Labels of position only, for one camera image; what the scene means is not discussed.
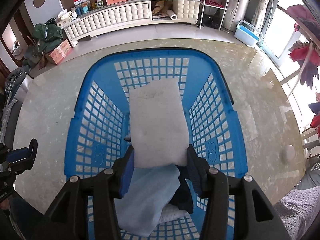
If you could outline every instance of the light blue cloth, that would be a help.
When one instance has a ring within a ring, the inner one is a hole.
[[[115,199],[119,227],[148,237],[159,223],[162,209],[180,186],[178,168],[169,166],[135,168],[128,193]]]

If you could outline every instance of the blue container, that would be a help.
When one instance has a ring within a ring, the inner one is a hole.
[[[71,120],[65,154],[65,175],[95,176],[123,156],[130,131],[129,90],[152,80],[177,78],[189,128],[190,143],[228,176],[247,171],[244,139],[228,87],[217,63],[191,49],[145,49],[116,53],[95,63],[86,74]],[[192,215],[158,225],[148,239],[198,239],[207,199],[190,190]],[[234,198],[229,197],[228,239],[233,239]],[[88,200],[89,238],[94,239],[92,197]],[[141,240],[121,231],[123,239]]]

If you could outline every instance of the red cardboard box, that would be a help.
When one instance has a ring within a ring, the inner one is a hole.
[[[48,54],[45,54],[47,60],[55,65],[58,65],[69,53],[71,46],[68,40],[64,40],[58,47]]]

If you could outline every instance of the person's hand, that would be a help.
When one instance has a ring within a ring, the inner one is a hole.
[[[9,199],[5,199],[0,203],[0,209],[10,209]]]

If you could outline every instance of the patterned curtain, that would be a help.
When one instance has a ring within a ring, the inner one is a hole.
[[[261,30],[269,0],[259,0],[251,24]]]

